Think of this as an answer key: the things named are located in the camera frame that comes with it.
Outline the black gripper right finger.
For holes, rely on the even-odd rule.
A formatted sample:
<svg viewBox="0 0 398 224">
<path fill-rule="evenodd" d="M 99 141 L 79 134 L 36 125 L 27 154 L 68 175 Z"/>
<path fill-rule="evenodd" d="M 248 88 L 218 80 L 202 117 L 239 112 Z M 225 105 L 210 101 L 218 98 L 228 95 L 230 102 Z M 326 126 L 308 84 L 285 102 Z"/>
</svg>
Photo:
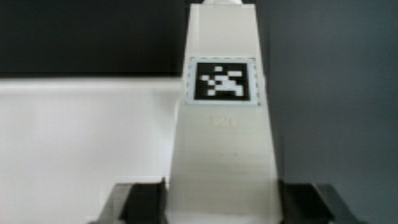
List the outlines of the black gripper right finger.
<svg viewBox="0 0 398 224">
<path fill-rule="evenodd" d="M 280 182 L 282 224 L 363 224 L 331 184 Z"/>
</svg>

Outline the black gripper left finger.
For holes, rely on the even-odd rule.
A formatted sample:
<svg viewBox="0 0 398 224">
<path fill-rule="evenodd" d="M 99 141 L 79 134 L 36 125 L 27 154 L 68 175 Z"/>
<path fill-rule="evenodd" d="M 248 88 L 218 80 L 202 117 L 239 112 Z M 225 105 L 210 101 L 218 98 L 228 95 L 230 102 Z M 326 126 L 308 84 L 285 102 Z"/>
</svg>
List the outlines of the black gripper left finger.
<svg viewBox="0 0 398 224">
<path fill-rule="evenodd" d="M 166 207 L 166 180 L 120 183 L 113 188 L 100 216 L 88 224 L 170 224 Z"/>
</svg>

